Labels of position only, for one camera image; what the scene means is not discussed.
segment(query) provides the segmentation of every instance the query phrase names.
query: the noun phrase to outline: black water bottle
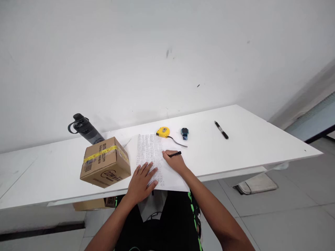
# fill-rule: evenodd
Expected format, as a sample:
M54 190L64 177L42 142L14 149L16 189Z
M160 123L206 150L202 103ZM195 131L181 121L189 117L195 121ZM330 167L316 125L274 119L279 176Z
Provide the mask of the black water bottle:
M83 136L85 139L87 139L92 145L97 144L101 141L104 141L105 139L101 136L101 134L97 131L97 129L92 126L88 118L85 118L80 113L77 113L73 115L74 122L69 124L67 129L72 134L79 133L81 136ZM73 128L77 132L71 131L71 125L73 124Z

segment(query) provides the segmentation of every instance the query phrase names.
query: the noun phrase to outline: fingers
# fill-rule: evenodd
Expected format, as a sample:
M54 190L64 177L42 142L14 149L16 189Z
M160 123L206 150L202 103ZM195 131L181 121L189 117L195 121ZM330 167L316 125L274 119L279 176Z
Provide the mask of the fingers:
M177 153L177 152L178 151L171 151L171 150L162 151L163 158L168 162L170 159L169 155Z
M156 167L154 170L152 170L151 172L148 173L147 175L147 180L149 181L153 175L157 172L158 168Z
M137 175L137 173L139 172L141 165L138 165L138 167L135 169L133 176Z
M139 174L142 174L143 169L146 168L147 165L148 165L148 162L145 162L143 164L143 166L139 169Z
M147 192L147 197L149 196L149 194L155 189L155 187L157 186L158 184L158 181L155 180L154 182L152 182L150 184L150 186L148 186L148 188L146 189L146 192Z
M145 174L145 175L147 175L148 172L150 171L150 168L152 167L152 165L153 165L153 162L150 162L149 165L147 165L145 168L142 168L142 172L141 172L141 174Z

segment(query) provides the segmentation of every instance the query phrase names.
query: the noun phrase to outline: smartwatch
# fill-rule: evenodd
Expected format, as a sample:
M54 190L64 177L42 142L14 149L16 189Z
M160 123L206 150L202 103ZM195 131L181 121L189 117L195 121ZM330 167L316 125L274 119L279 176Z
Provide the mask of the smartwatch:
M183 140L187 140L187 135L188 135L188 129L187 128L183 128L181 130L181 134L183 136Z

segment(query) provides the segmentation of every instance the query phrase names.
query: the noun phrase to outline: pen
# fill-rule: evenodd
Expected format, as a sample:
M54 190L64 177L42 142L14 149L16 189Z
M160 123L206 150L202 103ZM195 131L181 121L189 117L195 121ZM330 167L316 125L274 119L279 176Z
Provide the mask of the pen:
M174 153L174 154L170 154L168 155L170 158L173 157L173 156L177 156L177 155L180 155L181 154L181 151L177 152L177 153Z
M220 130L220 132L222 132L223 136L226 138L226 139L229 139L228 135L222 130L221 126L216 122L214 121L216 126L218 127L218 129Z

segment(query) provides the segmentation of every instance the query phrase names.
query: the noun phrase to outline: black logo on box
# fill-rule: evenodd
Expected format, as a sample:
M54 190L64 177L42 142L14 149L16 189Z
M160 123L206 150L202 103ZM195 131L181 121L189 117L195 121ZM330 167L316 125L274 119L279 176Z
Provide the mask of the black logo on box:
M121 179L119 177L117 177L115 175L116 171L115 170L107 170L107 171L104 171L102 174L101 174L101 177L103 178L106 178L107 180L110 180L110 181L120 181Z

